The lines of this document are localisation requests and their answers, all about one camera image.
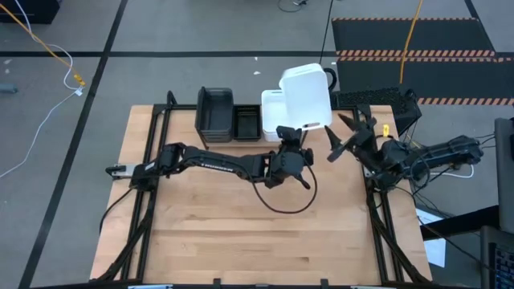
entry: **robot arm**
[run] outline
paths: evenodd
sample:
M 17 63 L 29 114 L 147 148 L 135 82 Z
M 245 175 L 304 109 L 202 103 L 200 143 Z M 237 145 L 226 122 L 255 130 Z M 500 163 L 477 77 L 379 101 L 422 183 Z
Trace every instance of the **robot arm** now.
M 458 136 L 448 142 L 419 149 L 412 149 L 397 140 L 384 142 L 376 148 L 373 126 L 377 121 L 355 122 L 347 116 L 339 117 L 355 133 L 344 144 L 330 128 L 325 127 L 332 153 L 329 161 L 335 161 L 345 150 L 350 151 L 370 172 L 370 180 L 378 190 L 391 190 L 401 179 L 421 180 L 430 169 L 441 165 L 458 166 L 477 164 L 483 156 L 480 142 L 467 136 Z
M 313 154 L 311 149 L 300 147 L 301 129 L 279 126 L 277 132 L 282 138 L 277 153 L 271 151 L 242 157 L 213 153 L 183 143 L 167 144 L 155 160 L 134 167 L 130 186 L 151 190 L 157 186 L 158 177 L 169 177 L 197 166 L 234 173 L 252 183 L 263 182 L 269 189 L 282 184 L 287 177 L 294 177 L 310 189 L 301 173 L 305 165 L 313 164 Z M 107 168 L 106 171 L 113 175 L 116 168 Z

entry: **white paper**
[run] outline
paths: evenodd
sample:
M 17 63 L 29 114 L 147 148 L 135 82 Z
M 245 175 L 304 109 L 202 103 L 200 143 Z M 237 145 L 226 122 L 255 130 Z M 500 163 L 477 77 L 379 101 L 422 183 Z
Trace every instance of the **white paper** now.
M 416 209 L 416 214 L 424 224 L 429 224 L 435 221 L 442 220 L 442 218 L 433 214 L 427 213 L 423 210 Z M 443 238 L 425 241 L 425 251 L 428 262 L 439 267 L 444 268 L 444 261 L 446 258 L 447 241 Z

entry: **yellow cable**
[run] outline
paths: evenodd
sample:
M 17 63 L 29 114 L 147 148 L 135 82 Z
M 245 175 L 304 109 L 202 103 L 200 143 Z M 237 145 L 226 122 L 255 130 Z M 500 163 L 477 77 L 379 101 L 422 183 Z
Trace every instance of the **yellow cable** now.
M 412 23 L 410 24 L 409 35 L 407 36 L 407 41 L 405 41 L 405 47 L 403 48 L 402 63 L 400 64 L 400 84 L 403 83 L 403 65 L 405 64 L 405 57 L 407 56 L 407 48 L 409 48 L 410 37 L 412 36 L 412 31 L 414 31 L 414 25 L 416 25 L 416 20 L 418 20 L 419 11 L 421 10 L 422 4 L 423 0 L 419 0 L 418 10 L 416 11 L 414 19 L 412 19 Z
M 36 39 L 39 43 L 41 43 L 41 45 L 43 45 L 43 47 L 45 47 L 45 49 L 52 55 L 54 56 L 55 58 L 57 58 L 58 61 L 64 63 L 64 65 L 66 65 L 67 67 L 69 67 L 74 75 L 73 75 L 73 78 L 77 81 L 77 83 L 79 83 L 81 86 L 85 86 L 86 83 L 82 80 L 82 77 L 80 76 L 79 72 L 73 68 L 73 66 L 66 62 L 66 60 L 60 58 L 59 56 L 57 56 L 54 51 L 52 51 L 50 48 L 48 48 L 48 46 L 41 40 L 38 38 L 38 36 L 36 36 L 35 34 L 33 34 L 21 21 L 19 21 L 18 18 L 16 18 L 16 16 L 14 16 L 14 14 L 12 14 L 4 5 L 0 4 L 0 8 L 2 8 L 6 13 L 8 13 L 8 15 L 14 20 L 16 21 L 17 24 L 19 24 L 21 27 L 23 27 L 23 29 L 28 33 L 30 34 L 34 39 Z

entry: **white bin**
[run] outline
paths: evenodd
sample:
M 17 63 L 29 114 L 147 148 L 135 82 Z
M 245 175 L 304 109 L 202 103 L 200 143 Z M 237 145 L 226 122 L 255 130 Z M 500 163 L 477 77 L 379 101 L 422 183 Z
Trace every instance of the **white bin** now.
M 281 90 L 265 90 L 261 95 L 263 133 L 266 141 L 280 141 L 276 127 L 289 126 L 285 95 Z
M 332 123 L 327 75 L 320 64 L 287 69 L 279 86 L 285 95 L 288 126 L 311 130 Z

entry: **white cable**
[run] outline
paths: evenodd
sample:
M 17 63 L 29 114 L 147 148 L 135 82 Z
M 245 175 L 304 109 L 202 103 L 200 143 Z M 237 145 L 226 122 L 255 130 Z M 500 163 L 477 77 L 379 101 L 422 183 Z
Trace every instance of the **white cable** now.
M 22 8 L 22 5 L 18 2 L 18 0 L 14 0 L 14 1 L 15 1 L 15 2 L 16 2 L 16 4 L 18 5 L 18 8 L 20 9 L 20 11 L 21 11 L 21 12 L 22 12 L 22 14 L 23 14 L 23 17 L 25 18 L 25 22 L 27 23 L 27 28 L 28 28 L 28 29 L 29 29 L 29 31 L 32 33 L 31 23 L 29 22 L 29 18 L 27 17 L 27 14 L 25 14 L 25 10 Z M 32 40 L 34 40 L 34 41 L 36 41 L 37 43 L 39 43 L 39 41 L 38 41 L 38 40 L 36 40 L 36 39 L 34 38 L 34 36 L 32 36 L 32 35 L 31 35 L 31 37 L 32 37 Z M 64 53 L 67 55 L 67 57 L 70 59 L 70 67 L 68 68 L 68 70 L 67 70 L 67 72 L 66 72 L 66 75 L 64 76 L 64 79 L 63 79 L 63 84 L 64 84 L 64 86 L 65 86 L 65 87 L 67 87 L 67 88 L 69 88 L 69 89 L 71 89 L 71 90 L 73 90 L 73 91 L 76 91 L 77 89 L 80 89 L 80 88 L 73 88 L 73 87 L 69 86 L 69 85 L 67 84 L 67 82 L 66 82 L 67 77 L 70 75 L 71 68 L 73 67 L 73 58 L 71 57 L 71 55 L 70 55 L 69 53 L 67 53 L 67 51 L 65 51 L 62 47 L 57 46 L 57 45 L 55 45 L 55 44 L 47 44 L 47 46 L 49 46 L 49 47 L 55 47 L 55 48 L 57 48 L 57 49 L 61 50 L 61 51 L 62 51 L 62 52 L 64 52 Z
M 47 122 L 48 118 L 50 117 L 50 114 L 53 113 L 53 111 L 58 107 L 60 106 L 61 104 L 63 104 L 66 100 L 68 100 L 70 97 L 74 96 L 75 93 L 73 92 L 72 94 L 70 94 L 68 97 L 66 97 L 64 100 L 61 100 L 61 102 L 59 102 L 57 105 L 55 105 L 47 114 L 47 117 L 45 117 L 45 119 L 41 122 L 41 124 L 39 125 L 38 127 L 38 130 L 35 132 L 35 136 L 34 136 L 34 139 L 32 140 L 32 144 L 25 156 L 25 158 L 23 159 L 23 161 L 17 165 L 15 165 L 12 169 L 9 169 L 8 171 L 6 171 L 5 173 L 1 174 L 0 175 L 0 178 L 6 176 L 8 173 L 14 171 L 15 169 L 19 168 L 20 166 L 22 166 L 23 164 L 25 164 L 25 162 L 27 161 L 27 159 L 29 158 L 29 154 L 31 154 L 31 151 L 32 151 L 32 148 L 34 147 L 34 144 L 35 144 L 35 140 L 38 138 L 38 135 L 39 135 L 39 131 L 41 130 L 41 127 Z
M 430 173 L 430 175 L 439 175 L 439 174 L 440 173 Z M 475 167 L 473 167 L 473 165 L 471 165 L 471 173 L 468 176 L 461 176 L 461 175 L 457 175 L 454 173 L 442 173 L 443 176 L 459 177 L 459 178 L 472 178 L 474 174 L 475 174 Z

